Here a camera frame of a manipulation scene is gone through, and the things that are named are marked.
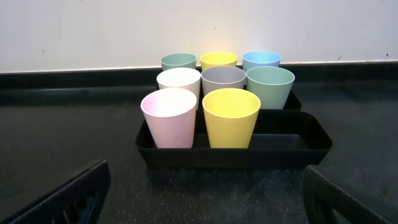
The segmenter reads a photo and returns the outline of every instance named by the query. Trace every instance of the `pink cup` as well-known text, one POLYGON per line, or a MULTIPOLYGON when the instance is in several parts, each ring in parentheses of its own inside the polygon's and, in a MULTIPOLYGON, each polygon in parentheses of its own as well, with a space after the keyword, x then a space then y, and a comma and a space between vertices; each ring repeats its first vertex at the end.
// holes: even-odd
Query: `pink cup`
POLYGON ((158 148, 191 148, 197 98, 189 90, 166 88, 141 102, 150 133, 158 148))

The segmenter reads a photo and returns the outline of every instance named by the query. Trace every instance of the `black table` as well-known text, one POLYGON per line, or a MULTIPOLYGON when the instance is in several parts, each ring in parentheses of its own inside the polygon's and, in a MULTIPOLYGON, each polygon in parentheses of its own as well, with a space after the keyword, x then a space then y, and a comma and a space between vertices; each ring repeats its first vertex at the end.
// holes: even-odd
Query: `black table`
MULTIPOLYGON (((151 91, 2 91, 0 220, 101 158, 112 184, 99 223, 307 222, 301 170, 148 170, 134 141, 151 91)), ((398 82, 295 83, 293 91, 333 140, 320 166, 398 207, 398 82)))

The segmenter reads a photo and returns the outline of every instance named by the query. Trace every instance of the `cup rim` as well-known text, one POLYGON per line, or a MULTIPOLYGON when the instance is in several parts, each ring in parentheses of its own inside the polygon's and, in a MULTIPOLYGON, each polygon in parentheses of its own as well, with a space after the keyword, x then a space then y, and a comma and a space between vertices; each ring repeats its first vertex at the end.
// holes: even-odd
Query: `cup rim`
POLYGON ((156 76, 156 81, 157 81, 157 83, 159 83, 159 84, 161 84, 161 85, 164 85, 164 86, 167 86, 167 87, 178 88, 178 87, 182 87, 182 86, 187 86, 187 85, 194 84, 195 82, 197 82, 198 80, 200 80, 200 78, 201 78, 201 74, 200 74, 200 72, 199 72, 198 70, 196 70, 196 69, 193 69, 193 68, 171 68, 171 69, 168 69, 168 70, 166 70, 166 71, 160 72, 160 73, 156 76), (168 72, 172 72, 173 70, 175 71, 176 69, 179 69, 179 70, 186 70, 186 69, 194 70, 194 71, 196 71, 196 72, 199 74, 199 76, 198 76, 197 79, 194 79, 193 82, 190 82, 190 83, 187 83, 187 84, 184 84, 184 85, 172 85, 172 86, 170 86, 170 85, 165 85, 164 83, 162 83, 162 82, 159 81, 158 78, 159 78, 159 76, 160 76, 161 74, 163 74, 163 73, 168 73, 168 72))
POLYGON ((259 52, 260 52, 260 53, 272 53, 272 54, 274 54, 274 55, 278 55, 278 57, 279 57, 278 60, 270 61, 270 62, 267 62, 267 63, 275 63, 275 62, 278 62, 278 61, 280 61, 280 60, 282 59, 282 56, 280 56, 278 53, 276 53, 276 52, 271 52, 271 51, 268 51, 268 50, 255 50, 255 51, 252 51, 252 52, 246 52, 246 53, 243 55, 242 59, 245 60, 245 61, 247 61, 247 62, 251 62, 251 63, 265 64, 265 63, 262 63, 262 62, 253 62, 253 61, 250 61, 250 60, 244 58, 244 56, 247 55, 247 54, 250 54, 250 53, 259 53, 259 52))
POLYGON ((289 83, 294 82, 294 80, 296 79, 296 76, 293 74, 293 72, 291 72, 291 71, 289 71, 289 70, 287 70, 287 69, 280 68, 280 67, 275 67, 275 66, 258 66, 258 67, 250 68, 250 69, 246 72, 246 77, 247 77, 248 79, 250 79, 251 81, 254 81, 254 82, 258 83, 258 84, 262 84, 262 85, 272 85, 272 86, 287 85, 287 84, 289 84, 289 83), (272 69, 281 69, 281 70, 285 70, 285 71, 287 71, 289 74, 291 74, 291 75, 293 76, 293 79, 292 79, 291 81, 287 82, 287 83, 270 84, 270 83, 263 83, 263 82, 255 81, 254 79, 252 79, 252 78, 249 77, 249 72, 250 72, 251 70, 253 70, 253 69, 260 69, 260 68, 272 68, 272 69))
POLYGON ((144 99, 142 99, 142 101, 141 101, 141 111, 142 111, 143 113, 148 114, 149 116, 153 116, 153 117, 155 117, 155 118, 173 118, 173 117, 176 117, 176 116, 180 116, 180 115, 182 115, 182 114, 185 114, 186 112, 192 110, 192 108, 196 108, 196 106, 197 106, 197 101, 198 101, 197 96, 196 96, 194 93, 192 93, 191 91, 189 91, 189 90, 186 90, 186 89, 183 89, 183 88, 165 88, 165 89, 162 89, 162 90, 153 91, 152 93, 149 93, 148 95, 146 95, 146 96, 144 97, 144 99), (149 113, 149 112, 146 111, 146 110, 144 109, 144 107, 142 106, 143 103, 144 103, 144 101, 145 101, 145 99, 146 99, 147 97, 149 97, 149 96, 151 96, 151 95, 153 95, 153 94, 159 94, 159 91, 170 91, 170 90, 175 91, 176 89, 177 89, 178 91, 180 91, 180 90, 182 90, 182 91, 188 91, 188 92, 189 92, 188 94, 194 97, 195 102, 194 102, 194 104, 193 104, 192 106, 188 107, 188 108, 189 108, 188 110, 183 111, 183 112, 178 113, 178 114, 173 114, 172 116, 158 116, 158 115, 155 115, 155 114, 153 114, 153 113, 149 113))
POLYGON ((161 64, 163 64, 163 65, 178 66, 178 65, 186 65, 186 64, 192 63, 192 62, 194 62, 196 59, 197 59, 197 57, 194 56, 193 54, 190 54, 190 53, 175 53, 175 54, 170 54, 170 55, 166 55, 166 56, 162 57, 162 59, 160 60, 160 62, 161 62, 161 64), (165 59, 166 57, 174 56, 174 55, 181 55, 181 54, 184 54, 184 55, 191 55, 191 56, 193 56, 194 59, 193 59, 192 61, 190 61, 190 62, 187 62, 187 63, 180 63, 180 64, 169 64, 169 63, 164 63, 164 62, 163 62, 163 59, 165 59))
POLYGON ((227 119, 239 119, 239 118, 245 118, 245 117, 251 116, 251 115, 257 113, 257 112, 260 110, 260 107, 261 107, 261 100, 260 100, 260 98, 259 98, 256 94, 254 94, 254 93, 252 93, 252 92, 250 92, 250 91, 247 91, 247 90, 239 89, 239 88, 222 88, 222 89, 218 89, 218 90, 211 91, 211 92, 209 92, 205 97, 203 97, 203 100, 201 101, 201 103, 202 103, 203 109, 206 110, 207 112, 209 112, 209 114, 212 114, 213 116, 217 116, 217 117, 219 117, 219 118, 227 118, 227 119), (220 116, 220 115, 214 114, 213 112, 211 112, 211 111, 205 106, 205 99, 206 99, 207 96, 209 96, 210 94, 212 94, 212 93, 214 93, 214 92, 216 92, 216 91, 225 91, 225 90, 246 91, 246 92, 252 94, 253 96, 256 97, 256 99, 257 99, 258 102, 259 102, 258 108, 255 109, 254 112, 251 113, 251 114, 247 114, 247 115, 245 115, 245 116, 238 116, 238 117, 228 117, 228 116, 220 116))
POLYGON ((200 61, 201 61, 201 62, 208 63, 208 64, 211 64, 211 65, 222 65, 222 64, 209 63, 209 62, 203 60, 203 57, 204 57, 204 56, 210 55, 210 54, 231 54, 231 55, 234 55, 234 56, 235 56, 235 59, 234 59, 233 61, 229 62, 229 63, 238 61, 238 56, 237 56, 236 54, 234 54, 234 53, 231 53, 231 52, 209 52, 209 53, 205 53, 205 54, 203 54, 202 56, 200 56, 200 61))
POLYGON ((238 83, 238 82, 243 81, 243 80, 246 78, 246 72, 244 72, 244 70, 241 70, 240 68, 232 67, 232 66, 214 66, 214 67, 207 68, 206 70, 202 71, 202 73, 201 73, 200 76, 201 76, 201 78, 202 78, 203 80, 205 80, 206 82, 210 82, 210 83, 213 83, 213 84, 225 84, 225 85, 229 85, 229 84, 235 84, 235 83, 238 83), (240 79, 240 80, 238 80, 238 81, 236 81, 236 82, 229 82, 229 83, 213 82, 213 81, 207 80, 205 77, 203 77, 203 72, 205 72, 205 71, 207 71, 207 70, 209 70, 209 69, 212 69, 212 68, 220 68, 220 67, 239 69, 240 71, 243 72, 244 76, 243 76, 242 79, 240 79))

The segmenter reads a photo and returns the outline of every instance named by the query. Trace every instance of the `yellow cup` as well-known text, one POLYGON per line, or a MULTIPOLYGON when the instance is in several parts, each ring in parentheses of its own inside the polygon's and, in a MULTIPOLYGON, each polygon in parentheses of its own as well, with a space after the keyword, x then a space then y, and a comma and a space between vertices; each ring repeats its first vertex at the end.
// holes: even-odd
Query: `yellow cup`
POLYGON ((215 66, 232 66, 236 67, 238 57, 228 52, 213 52, 204 54, 200 57, 201 70, 215 66))
POLYGON ((249 147, 261 104, 255 94, 223 88, 207 94, 202 104, 210 147, 249 147))

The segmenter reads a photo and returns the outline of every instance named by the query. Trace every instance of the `black tray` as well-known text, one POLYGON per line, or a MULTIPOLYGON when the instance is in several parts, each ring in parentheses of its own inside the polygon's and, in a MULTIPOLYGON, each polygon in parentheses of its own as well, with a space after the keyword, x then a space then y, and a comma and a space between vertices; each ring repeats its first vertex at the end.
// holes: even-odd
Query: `black tray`
POLYGON ((146 121, 136 144, 149 167, 304 169, 318 164, 332 142, 308 113, 260 110, 249 149, 210 149, 204 112, 198 110, 191 149, 157 149, 146 121))
MULTIPOLYGON (((156 82, 156 90, 159 89, 159 84, 156 82)), ((203 87, 200 83, 200 92, 199 92, 199 108, 203 108, 203 105, 201 104, 203 97, 205 97, 205 94, 203 93, 203 87)), ((286 103, 284 106, 284 110, 301 110, 301 102, 300 100, 296 97, 296 95, 293 93, 291 90, 289 95, 287 96, 286 103)))

